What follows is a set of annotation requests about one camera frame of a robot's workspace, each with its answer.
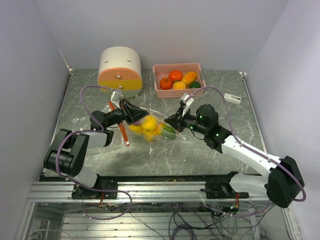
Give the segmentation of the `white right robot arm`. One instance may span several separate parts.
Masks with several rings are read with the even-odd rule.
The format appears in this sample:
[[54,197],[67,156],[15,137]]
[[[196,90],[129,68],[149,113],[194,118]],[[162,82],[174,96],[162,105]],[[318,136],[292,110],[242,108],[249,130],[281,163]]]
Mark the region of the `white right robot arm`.
[[294,158],[283,158],[263,152],[240,140],[232,132],[219,124],[219,115],[211,104],[203,104],[192,115],[185,104],[181,104],[175,114],[167,117],[169,124],[179,133],[185,129],[203,135],[206,145],[245,163],[261,176],[235,174],[220,186],[221,194],[226,198],[237,192],[266,195],[272,203],[287,208],[302,193],[301,201],[306,199],[305,183]]

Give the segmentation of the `fake yellow lemon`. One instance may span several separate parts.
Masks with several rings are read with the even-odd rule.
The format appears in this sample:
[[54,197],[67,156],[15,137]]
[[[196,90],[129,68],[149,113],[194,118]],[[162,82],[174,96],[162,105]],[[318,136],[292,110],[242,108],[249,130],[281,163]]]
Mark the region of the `fake yellow lemon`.
[[142,119],[141,128],[147,132],[153,132],[157,128],[157,120],[152,115],[147,115]]

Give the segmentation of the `fake yellow orange mango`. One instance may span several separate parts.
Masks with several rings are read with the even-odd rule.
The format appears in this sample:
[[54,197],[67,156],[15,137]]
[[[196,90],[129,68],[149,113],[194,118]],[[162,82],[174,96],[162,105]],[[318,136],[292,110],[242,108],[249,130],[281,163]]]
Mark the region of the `fake yellow orange mango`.
[[189,86],[192,82],[194,82],[198,77],[198,74],[195,71],[190,71],[185,74],[182,78],[182,82],[184,82],[187,86]]

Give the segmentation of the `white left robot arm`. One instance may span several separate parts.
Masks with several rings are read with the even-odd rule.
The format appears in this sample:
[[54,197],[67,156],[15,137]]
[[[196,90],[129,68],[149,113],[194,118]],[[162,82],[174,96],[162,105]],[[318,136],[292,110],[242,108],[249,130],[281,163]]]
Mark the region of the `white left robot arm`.
[[98,198],[101,193],[115,199],[120,192],[118,187],[113,183],[106,185],[101,176],[84,165],[87,149],[109,146],[114,135],[112,130],[108,130],[109,127],[124,122],[132,125],[148,114],[148,111],[127,100],[122,100],[119,108],[108,113],[99,110],[92,112],[91,129],[60,129],[57,132],[44,157],[43,167],[79,185],[83,194],[91,199]]

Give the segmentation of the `clear red-zip bag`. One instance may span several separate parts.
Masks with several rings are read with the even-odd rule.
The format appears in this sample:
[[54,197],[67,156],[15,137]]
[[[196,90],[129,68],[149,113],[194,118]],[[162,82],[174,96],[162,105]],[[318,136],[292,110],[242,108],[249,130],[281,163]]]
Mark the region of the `clear red-zip bag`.
[[124,121],[120,124],[111,125],[110,112],[105,113],[100,110],[91,112],[90,129],[78,130],[76,133],[74,133],[69,138],[70,146],[73,149],[77,148],[82,151],[86,151],[87,149],[91,148],[109,146],[114,136],[113,129],[122,128],[124,125]]

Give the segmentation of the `fake yellow peach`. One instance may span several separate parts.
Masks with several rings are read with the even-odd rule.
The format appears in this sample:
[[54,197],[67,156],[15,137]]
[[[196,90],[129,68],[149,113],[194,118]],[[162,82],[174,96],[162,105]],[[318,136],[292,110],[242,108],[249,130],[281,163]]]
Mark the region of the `fake yellow peach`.
[[187,85],[183,81],[176,81],[172,85],[173,90],[184,90],[187,88]]

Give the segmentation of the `fake dark green avocado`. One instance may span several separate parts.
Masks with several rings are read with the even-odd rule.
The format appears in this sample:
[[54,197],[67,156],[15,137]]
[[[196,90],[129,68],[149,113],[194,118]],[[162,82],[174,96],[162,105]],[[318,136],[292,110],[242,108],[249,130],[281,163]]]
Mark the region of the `fake dark green avocado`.
[[198,82],[198,81],[193,81],[193,82],[191,82],[190,83],[190,85],[189,85],[189,88],[190,89],[199,89],[199,88],[201,88],[202,86],[201,86],[201,83],[200,82]]

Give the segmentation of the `fake red orange tomato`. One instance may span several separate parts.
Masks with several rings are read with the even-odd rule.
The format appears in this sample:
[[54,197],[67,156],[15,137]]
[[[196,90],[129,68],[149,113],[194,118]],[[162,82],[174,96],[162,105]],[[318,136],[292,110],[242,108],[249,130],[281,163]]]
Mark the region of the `fake red orange tomato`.
[[164,91],[170,90],[173,87],[173,81],[168,77],[164,77],[160,80],[159,87]]

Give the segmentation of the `clear white-slider zip bag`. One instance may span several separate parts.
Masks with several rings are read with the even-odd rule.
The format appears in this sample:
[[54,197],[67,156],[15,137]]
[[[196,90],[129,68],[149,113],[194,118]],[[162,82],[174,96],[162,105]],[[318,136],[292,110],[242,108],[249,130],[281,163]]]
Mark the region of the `clear white-slider zip bag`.
[[133,124],[126,124],[126,129],[131,133],[147,142],[187,140],[171,125],[165,123],[166,115],[150,108],[141,107],[141,109],[145,110],[147,115]]

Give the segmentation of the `fake green orange mango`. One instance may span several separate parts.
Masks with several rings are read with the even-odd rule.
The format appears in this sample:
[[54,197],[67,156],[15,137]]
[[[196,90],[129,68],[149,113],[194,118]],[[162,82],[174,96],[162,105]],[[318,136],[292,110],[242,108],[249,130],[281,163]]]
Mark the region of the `fake green orange mango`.
[[176,139],[176,131],[170,127],[169,125],[166,125],[164,123],[161,123],[159,125],[160,128],[160,136],[169,139],[169,140],[175,140]]

